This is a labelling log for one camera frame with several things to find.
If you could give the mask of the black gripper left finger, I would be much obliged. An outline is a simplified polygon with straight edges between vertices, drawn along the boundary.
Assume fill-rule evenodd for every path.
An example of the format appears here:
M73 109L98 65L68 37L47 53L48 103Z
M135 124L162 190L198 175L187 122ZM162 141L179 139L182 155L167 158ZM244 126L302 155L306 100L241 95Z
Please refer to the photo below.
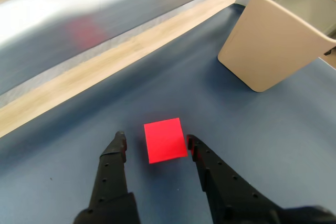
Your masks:
M125 134L118 131L100 155L89 206L74 223L139 223L135 196L127 189L126 150Z

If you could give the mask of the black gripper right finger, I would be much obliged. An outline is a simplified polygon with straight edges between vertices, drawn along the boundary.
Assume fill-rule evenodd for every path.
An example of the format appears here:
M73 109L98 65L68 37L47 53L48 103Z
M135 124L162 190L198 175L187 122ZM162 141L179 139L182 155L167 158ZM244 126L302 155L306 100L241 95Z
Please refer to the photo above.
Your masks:
M213 223L335 223L335 215L320 206L281 208L198 137L188 135L187 148L206 192Z

